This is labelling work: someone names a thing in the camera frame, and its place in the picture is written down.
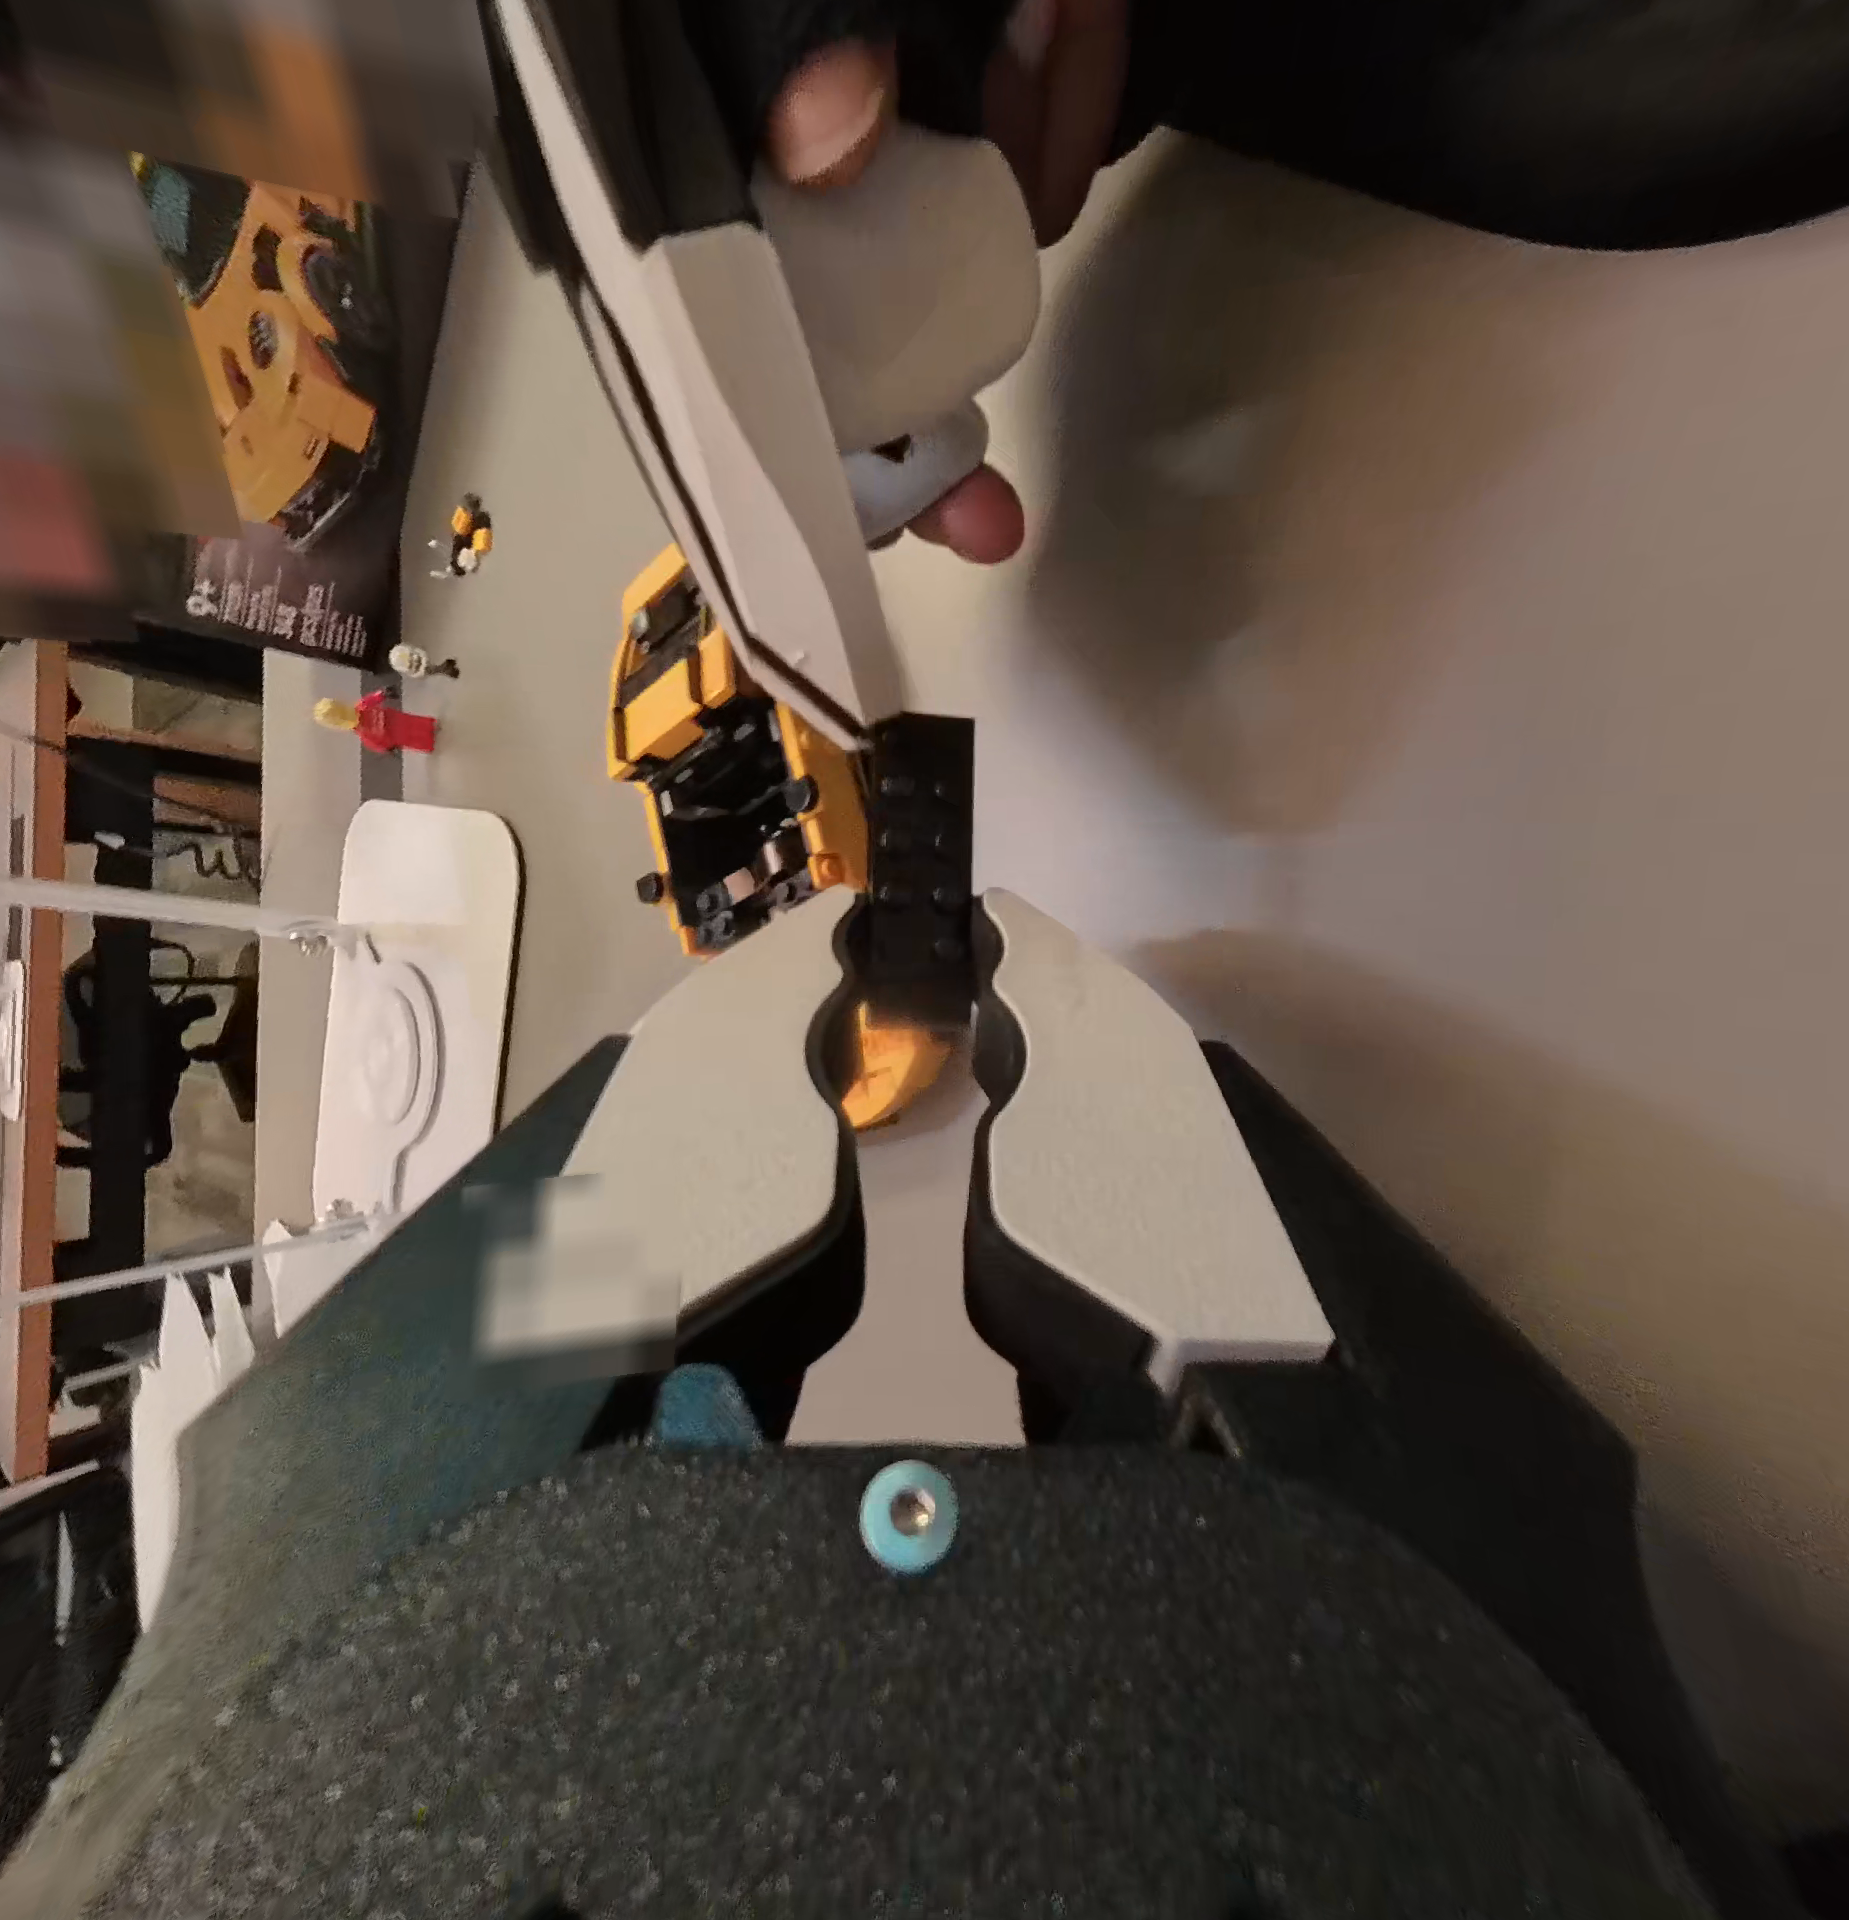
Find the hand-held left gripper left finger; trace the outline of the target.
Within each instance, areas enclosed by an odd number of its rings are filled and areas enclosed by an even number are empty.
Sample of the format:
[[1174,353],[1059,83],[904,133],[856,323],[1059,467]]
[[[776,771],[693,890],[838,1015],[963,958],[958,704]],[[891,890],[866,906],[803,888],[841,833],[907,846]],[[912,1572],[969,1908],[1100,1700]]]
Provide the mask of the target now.
[[553,1189],[553,1336],[613,1360],[579,1440],[642,1438],[666,1376],[724,1373],[764,1438],[865,1303],[865,1212],[825,1061],[856,901],[810,904],[633,1027]]

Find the brown edged desk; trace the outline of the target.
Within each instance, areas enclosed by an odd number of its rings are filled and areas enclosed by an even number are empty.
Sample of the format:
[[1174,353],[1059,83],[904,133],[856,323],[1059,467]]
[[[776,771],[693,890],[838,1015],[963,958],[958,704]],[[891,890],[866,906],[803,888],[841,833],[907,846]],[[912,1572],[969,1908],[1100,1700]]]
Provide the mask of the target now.
[[0,1475],[48,1471],[54,1278],[54,1101],[63,926],[24,885],[63,877],[68,659],[0,653]]

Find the white book stand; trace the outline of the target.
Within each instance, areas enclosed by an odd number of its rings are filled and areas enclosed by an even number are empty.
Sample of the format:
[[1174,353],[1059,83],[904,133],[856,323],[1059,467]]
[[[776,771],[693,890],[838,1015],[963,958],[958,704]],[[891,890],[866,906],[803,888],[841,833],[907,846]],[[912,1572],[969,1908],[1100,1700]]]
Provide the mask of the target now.
[[222,927],[331,951],[313,1209],[316,1227],[33,1291],[89,1299],[250,1264],[288,1332],[393,1227],[492,1139],[517,963],[523,869],[492,813],[367,802],[352,817],[331,917],[54,878],[0,878],[0,906]]

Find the black lego plate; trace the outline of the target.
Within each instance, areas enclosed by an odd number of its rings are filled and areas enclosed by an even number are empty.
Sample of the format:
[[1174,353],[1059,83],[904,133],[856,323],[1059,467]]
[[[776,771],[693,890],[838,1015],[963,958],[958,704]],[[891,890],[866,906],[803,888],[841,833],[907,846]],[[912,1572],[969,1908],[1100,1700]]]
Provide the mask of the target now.
[[975,993],[972,778],[969,718],[904,712],[868,737],[856,976],[878,1013],[947,1038]]

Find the black lego set box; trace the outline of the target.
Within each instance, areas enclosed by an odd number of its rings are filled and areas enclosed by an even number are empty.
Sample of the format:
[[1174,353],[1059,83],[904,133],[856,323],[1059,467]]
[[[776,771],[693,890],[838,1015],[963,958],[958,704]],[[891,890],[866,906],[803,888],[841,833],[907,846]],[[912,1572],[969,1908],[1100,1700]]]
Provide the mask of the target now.
[[151,536],[140,628],[375,673],[459,219],[131,155],[240,526]]

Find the red lego minifigure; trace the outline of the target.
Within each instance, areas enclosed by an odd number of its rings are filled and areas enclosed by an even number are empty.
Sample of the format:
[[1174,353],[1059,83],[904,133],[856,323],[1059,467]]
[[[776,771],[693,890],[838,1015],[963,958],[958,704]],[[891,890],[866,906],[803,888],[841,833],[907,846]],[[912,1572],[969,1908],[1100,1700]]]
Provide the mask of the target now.
[[436,720],[387,702],[382,690],[367,691],[357,700],[318,698],[313,704],[313,720],[321,730],[352,735],[375,756],[430,756],[436,752]]

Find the black office chair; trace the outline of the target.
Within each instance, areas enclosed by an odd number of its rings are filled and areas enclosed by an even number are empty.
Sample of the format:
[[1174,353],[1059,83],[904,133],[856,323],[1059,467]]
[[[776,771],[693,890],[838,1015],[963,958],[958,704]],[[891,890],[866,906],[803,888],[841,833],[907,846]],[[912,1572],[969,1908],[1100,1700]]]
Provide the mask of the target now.
[[228,971],[197,974],[184,943],[99,926],[62,978],[54,1163],[92,1170],[99,1145],[135,1134],[124,1166],[164,1166],[176,1097],[192,1069],[214,1069],[242,1124],[256,1108],[259,960],[244,944]]

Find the person's right hand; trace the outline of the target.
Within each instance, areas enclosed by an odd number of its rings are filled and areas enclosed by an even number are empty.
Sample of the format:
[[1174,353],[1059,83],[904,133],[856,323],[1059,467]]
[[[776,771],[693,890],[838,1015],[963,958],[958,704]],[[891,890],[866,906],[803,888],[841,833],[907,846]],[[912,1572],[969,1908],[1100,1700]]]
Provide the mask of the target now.
[[[982,134],[1005,157],[1041,252],[1073,230],[1109,157],[1127,88],[1128,13],[1128,3],[1015,5],[983,61]],[[807,56],[766,116],[776,174],[810,192],[860,178],[897,119],[897,76],[894,44],[853,38]],[[1018,552],[1025,516],[1010,480],[982,467],[908,530],[988,567]]]

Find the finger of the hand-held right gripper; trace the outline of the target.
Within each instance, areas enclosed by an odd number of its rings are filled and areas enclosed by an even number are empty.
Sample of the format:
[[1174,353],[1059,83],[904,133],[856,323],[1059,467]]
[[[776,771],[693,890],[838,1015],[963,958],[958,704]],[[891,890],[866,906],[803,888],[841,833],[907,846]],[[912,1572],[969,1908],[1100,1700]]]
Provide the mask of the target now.
[[833,743],[901,704],[897,657],[776,255],[722,224],[652,245],[652,400],[693,558],[753,673]]
[[656,508],[733,639],[652,400],[652,245],[722,224],[769,241],[683,17],[675,5],[483,3],[479,31],[486,164],[510,228],[566,295]]

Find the yellow lego car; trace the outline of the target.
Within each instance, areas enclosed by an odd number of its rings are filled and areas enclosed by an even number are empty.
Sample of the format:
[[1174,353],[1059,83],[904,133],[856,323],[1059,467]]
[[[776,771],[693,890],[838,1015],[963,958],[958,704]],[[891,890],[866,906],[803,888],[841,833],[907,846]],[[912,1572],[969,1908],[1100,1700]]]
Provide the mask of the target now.
[[741,666],[686,556],[666,544],[623,593],[606,773],[642,802],[637,899],[682,953],[715,958],[817,894],[868,878],[863,757]]

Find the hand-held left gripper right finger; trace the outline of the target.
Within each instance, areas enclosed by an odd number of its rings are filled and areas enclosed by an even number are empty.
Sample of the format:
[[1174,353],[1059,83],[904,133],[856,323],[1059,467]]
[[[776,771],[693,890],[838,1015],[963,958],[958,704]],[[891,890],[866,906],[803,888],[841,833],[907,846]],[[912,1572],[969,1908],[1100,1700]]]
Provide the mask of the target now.
[[1193,1027],[989,890],[972,918],[961,1299],[1028,1445],[1168,1430],[1206,1373],[1310,1375],[1336,1335]]

